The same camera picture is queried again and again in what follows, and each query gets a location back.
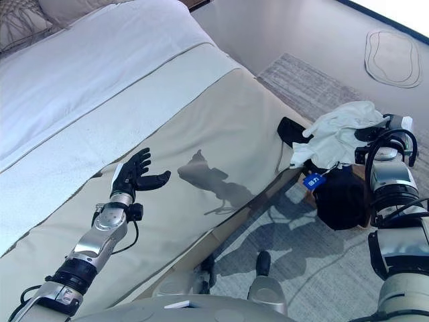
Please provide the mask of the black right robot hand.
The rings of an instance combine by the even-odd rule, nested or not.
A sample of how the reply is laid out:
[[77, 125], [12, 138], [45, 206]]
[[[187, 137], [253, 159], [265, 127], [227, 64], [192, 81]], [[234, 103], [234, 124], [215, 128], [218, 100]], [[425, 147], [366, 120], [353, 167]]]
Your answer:
[[357, 129], [355, 137], [362, 142], [373, 142], [388, 130], [406, 129], [412, 133], [414, 132], [413, 119], [410, 116], [385, 114], [384, 117], [387, 118], [387, 121], [382, 121], [372, 127]]

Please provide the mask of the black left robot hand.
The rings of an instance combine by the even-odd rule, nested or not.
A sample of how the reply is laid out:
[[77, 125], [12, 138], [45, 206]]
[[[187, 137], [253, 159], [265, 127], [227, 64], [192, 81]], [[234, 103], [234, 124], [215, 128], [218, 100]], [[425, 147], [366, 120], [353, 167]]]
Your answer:
[[157, 175], [145, 176], [151, 164], [149, 148], [144, 148], [134, 154], [126, 163], [119, 164], [115, 172], [111, 195], [128, 194], [135, 200], [137, 191], [153, 191], [163, 187], [170, 179], [169, 170]]

